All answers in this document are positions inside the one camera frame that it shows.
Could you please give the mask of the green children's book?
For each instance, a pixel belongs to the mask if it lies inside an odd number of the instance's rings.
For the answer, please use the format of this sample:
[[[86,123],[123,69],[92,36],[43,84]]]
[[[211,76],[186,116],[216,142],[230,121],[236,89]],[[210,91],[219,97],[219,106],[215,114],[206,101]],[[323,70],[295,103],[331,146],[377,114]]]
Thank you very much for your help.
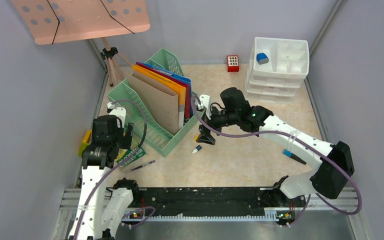
[[[131,142],[130,149],[121,149],[115,160],[116,164],[123,163],[121,167],[126,167],[134,161],[144,157],[147,153],[142,147],[140,147],[134,154],[134,149],[138,144],[139,143],[135,139],[133,139]]]

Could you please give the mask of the red translucent file folder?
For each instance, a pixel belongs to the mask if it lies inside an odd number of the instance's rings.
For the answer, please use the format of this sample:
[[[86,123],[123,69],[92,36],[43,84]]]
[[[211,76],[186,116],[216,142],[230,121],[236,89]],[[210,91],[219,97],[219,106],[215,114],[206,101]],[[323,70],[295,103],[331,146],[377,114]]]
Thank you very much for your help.
[[[151,85],[152,87],[158,87],[158,84],[161,84],[178,95],[178,112],[182,123],[185,119],[187,120],[191,117],[191,114],[189,113],[190,107],[186,107],[186,97],[189,93],[186,83],[175,80],[171,76],[167,76],[164,73],[147,67],[144,63],[137,62],[132,66],[132,69],[133,75],[143,82]]]

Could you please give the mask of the green file rack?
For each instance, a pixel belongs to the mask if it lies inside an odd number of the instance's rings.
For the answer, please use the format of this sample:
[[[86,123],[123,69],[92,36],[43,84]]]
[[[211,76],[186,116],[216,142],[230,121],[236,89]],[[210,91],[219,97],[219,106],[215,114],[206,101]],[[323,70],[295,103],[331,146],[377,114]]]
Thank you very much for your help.
[[[180,76],[184,75],[177,57],[164,48],[157,51],[146,61],[146,63]],[[185,121],[185,124],[180,128],[178,133],[171,134],[166,128],[157,123],[155,116],[150,113],[149,109],[144,104],[144,99],[138,95],[132,88],[132,84],[126,79],[115,86],[107,94],[107,97],[111,102],[116,100],[130,100],[140,107],[140,109],[138,109],[129,102],[119,103],[119,105],[125,107],[127,110],[126,120],[135,124],[133,129],[135,134],[142,136],[144,128],[143,123],[146,122],[147,132],[145,142],[164,158],[175,149],[198,122],[198,118],[193,116]]]

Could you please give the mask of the blue plastic folder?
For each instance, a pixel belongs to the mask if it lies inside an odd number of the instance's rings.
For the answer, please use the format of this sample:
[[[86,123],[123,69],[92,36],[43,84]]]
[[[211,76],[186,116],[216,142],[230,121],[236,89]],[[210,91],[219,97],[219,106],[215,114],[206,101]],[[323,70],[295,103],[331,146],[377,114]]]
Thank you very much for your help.
[[[191,109],[191,97],[193,95],[191,80],[189,78],[187,78],[187,77],[178,75],[176,73],[173,73],[171,71],[162,69],[162,68],[157,67],[157,66],[153,66],[153,65],[150,65],[150,64],[147,64],[147,63],[142,63],[142,64],[144,66],[146,66],[148,69],[150,69],[150,70],[152,70],[154,72],[159,72],[160,74],[168,76],[171,79],[177,80],[178,82],[181,82],[181,83],[186,85],[187,101],[186,101],[185,105],[186,105],[186,111],[189,111],[189,113],[188,113],[186,118],[190,119],[191,117],[193,117],[194,114],[193,114],[193,110]]]

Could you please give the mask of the beige pressure file folder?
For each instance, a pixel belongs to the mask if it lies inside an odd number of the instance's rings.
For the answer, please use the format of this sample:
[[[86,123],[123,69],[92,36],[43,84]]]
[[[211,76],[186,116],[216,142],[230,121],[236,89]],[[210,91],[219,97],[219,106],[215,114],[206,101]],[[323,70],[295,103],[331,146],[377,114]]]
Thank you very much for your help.
[[[175,135],[181,128],[178,95],[161,82],[141,73],[129,75],[126,79],[154,120],[170,134]]]

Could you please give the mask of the clear plastic drawer unit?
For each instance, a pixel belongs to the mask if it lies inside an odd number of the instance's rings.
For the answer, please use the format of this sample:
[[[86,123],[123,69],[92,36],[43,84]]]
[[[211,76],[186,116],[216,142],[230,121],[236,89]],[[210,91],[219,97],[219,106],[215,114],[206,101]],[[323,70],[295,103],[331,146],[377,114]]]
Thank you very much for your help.
[[[265,53],[269,63],[259,65],[257,53]],[[289,104],[307,77],[309,66],[309,45],[306,40],[255,37],[244,95],[252,101]]]

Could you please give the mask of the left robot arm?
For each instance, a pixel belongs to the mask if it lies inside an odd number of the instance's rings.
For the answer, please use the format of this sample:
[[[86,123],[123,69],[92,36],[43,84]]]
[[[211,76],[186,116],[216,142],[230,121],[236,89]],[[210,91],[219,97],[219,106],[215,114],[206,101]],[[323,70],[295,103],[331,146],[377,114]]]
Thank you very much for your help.
[[[70,240],[114,239],[128,207],[140,202],[135,181],[122,181],[105,204],[108,176],[121,149],[128,149],[134,124],[126,123],[118,113],[99,116],[93,120],[90,143],[82,152],[81,189]]]

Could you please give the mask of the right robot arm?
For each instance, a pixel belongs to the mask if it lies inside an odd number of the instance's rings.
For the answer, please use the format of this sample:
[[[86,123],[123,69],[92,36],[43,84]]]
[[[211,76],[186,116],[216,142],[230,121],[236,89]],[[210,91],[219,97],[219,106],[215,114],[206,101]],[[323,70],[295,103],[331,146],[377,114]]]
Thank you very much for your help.
[[[191,98],[194,110],[203,112],[200,142],[214,145],[212,133],[220,135],[223,127],[238,126],[247,136],[261,136],[277,143],[310,165],[310,171],[281,180],[279,189],[273,192],[273,200],[279,206],[287,206],[301,195],[319,194],[330,200],[338,198],[355,171],[348,144],[323,141],[292,127],[271,110],[250,105],[236,87],[225,89],[220,97],[224,105],[220,109],[210,101],[209,95]]]

